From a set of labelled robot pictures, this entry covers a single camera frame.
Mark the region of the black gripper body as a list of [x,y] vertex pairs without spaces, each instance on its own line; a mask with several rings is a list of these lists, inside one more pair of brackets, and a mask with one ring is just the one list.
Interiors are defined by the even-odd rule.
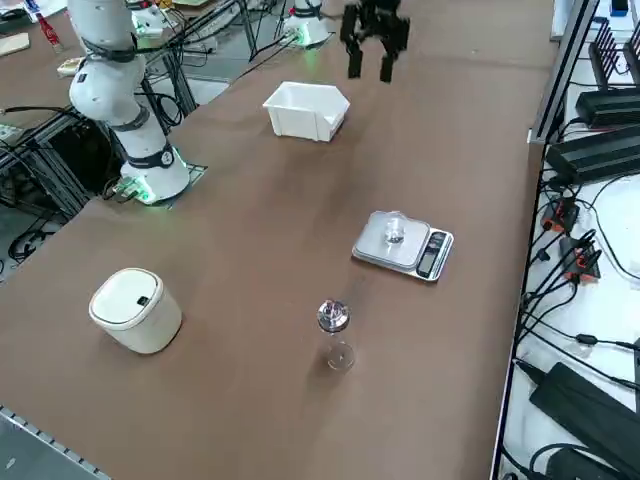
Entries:
[[381,18],[396,15],[400,0],[362,0],[346,5],[346,18],[369,25]]

